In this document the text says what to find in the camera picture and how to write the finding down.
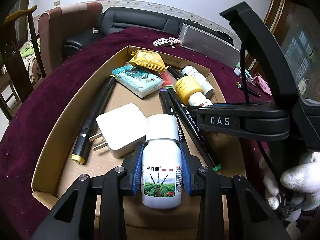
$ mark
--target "yellow snack packet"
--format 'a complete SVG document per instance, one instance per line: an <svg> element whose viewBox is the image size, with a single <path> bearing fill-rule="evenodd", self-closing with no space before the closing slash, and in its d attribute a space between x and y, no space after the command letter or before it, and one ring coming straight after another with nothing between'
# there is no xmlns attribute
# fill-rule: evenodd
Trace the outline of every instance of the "yellow snack packet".
<svg viewBox="0 0 320 240"><path fill-rule="evenodd" d="M155 71L164 72L166 67L161 56L149 50L138 49L131 53L133 58L129 61L129 63L137 64L139 66L143 66Z"/></svg>

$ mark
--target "keychain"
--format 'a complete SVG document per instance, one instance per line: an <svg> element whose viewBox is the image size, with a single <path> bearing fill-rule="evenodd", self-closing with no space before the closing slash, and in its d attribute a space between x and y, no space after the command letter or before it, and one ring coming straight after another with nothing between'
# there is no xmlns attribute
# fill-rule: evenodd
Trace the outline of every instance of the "keychain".
<svg viewBox="0 0 320 240"><path fill-rule="evenodd" d="M168 39L165 38L160 38L158 40L155 40L153 42L153 46L156 48L160 47L166 47L166 46L171 46L173 49L175 48L174 44L179 44L180 41L176 38L169 37Z"/></svg>

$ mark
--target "wooden chair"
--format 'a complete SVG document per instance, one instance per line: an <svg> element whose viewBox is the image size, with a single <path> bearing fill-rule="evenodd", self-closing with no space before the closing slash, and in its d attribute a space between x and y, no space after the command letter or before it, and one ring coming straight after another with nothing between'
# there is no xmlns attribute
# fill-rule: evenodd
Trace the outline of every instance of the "wooden chair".
<svg viewBox="0 0 320 240"><path fill-rule="evenodd" d="M0 93L2 93L2 91L8 85L11 87L11 90L13 92L13 94L10 95L7 100L4 100L2 95L0 96L0 109L3 111L4 115L9 121L12 119L12 115L17 110L18 105L20 103L23 103L33 90L28 72L26 71L25 65L19 52L19 46L16 38L15 21L19 17L28 17L31 40L35 51L36 60L39 66L41 77L45 77L45 71L37 44L36 32L32 18L32 13L36 9L37 5L28 10L17 11L7 16L4 22L0 25L0 52L7 69L7 75L5 74L0 78ZM13 108L10 109L7 105L7 102L12 96L16 98L17 103Z"/></svg>

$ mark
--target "maroon tablecloth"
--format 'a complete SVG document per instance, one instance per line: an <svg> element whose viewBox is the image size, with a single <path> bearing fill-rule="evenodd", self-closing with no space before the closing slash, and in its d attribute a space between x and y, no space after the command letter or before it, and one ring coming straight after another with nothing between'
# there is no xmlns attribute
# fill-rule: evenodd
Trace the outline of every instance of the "maroon tablecloth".
<svg viewBox="0 0 320 240"><path fill-rule="evenodd" d="M170 34L138 27L108 35L65 61L22 104L0 143L0 208L24 239L32 236L49 212L32 197L30 184L39 154L52 127L84 82L120 49L134 45L206 66L215 76L227 102L244 101L243 92L235 86L240 78L230 67L180 46L175 49L153 47L154 40L169 36ZM260 100L271 99L261 92ZM244 153L250 166L253 165L250 162L254 158L260 157L260 153L251 150L252 147L249 147L246 149L248 153ZM248 173L247 170L247 175L250 177L254 173Z"/></svg>

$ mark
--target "gloved hand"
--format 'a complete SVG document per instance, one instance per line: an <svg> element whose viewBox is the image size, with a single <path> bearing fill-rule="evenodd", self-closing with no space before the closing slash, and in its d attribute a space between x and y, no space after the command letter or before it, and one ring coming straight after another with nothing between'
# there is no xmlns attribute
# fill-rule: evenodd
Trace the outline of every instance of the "gloved hand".
<svg viewBox="0 0 320 240"><path fill-rule="evenodd" d="M266 187L265 198L272 210L276 210L281 202L278 183L263 157L259 162L259 166L265 170L263 178L263 183ZM320 206L320 153L305 154L299 161L298 166L282 173L280 181L284 187L297 191L297 193L293 194L291 200L293 203L299 204L306 197L302 206L303 211L310 211ZM295 221L300 216L300 213L301 209L294 211L286 220Z"/></svg>

